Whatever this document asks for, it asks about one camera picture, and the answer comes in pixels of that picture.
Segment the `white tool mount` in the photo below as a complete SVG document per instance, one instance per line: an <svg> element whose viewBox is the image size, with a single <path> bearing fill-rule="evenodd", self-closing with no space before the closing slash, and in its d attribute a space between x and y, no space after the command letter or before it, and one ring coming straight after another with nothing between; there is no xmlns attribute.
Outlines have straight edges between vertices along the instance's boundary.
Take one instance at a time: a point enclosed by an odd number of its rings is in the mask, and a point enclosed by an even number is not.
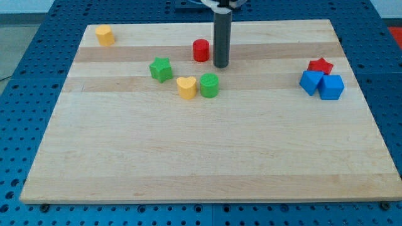
<svg viewBox="0 0 402 226"><path fill-rule="evenodd" d="M200 0L201 3L208 8L210 8L214 13L217 14L228 14L231 13L233 9L240 8L247 0L236 0L236 1L214 1L214 0Z"/></svg>

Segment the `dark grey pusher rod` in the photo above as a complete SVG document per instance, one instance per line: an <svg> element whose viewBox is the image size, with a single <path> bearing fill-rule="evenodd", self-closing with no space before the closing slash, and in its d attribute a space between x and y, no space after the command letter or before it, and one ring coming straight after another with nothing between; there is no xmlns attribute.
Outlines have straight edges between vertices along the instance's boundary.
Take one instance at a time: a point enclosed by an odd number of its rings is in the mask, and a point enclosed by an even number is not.
<svg viewBox="0 0 402 226"><path fill-rule="evenodd" d="M225 68L229 64L231 45L232 11L225 14L214 13L214 66Z"/></svg>

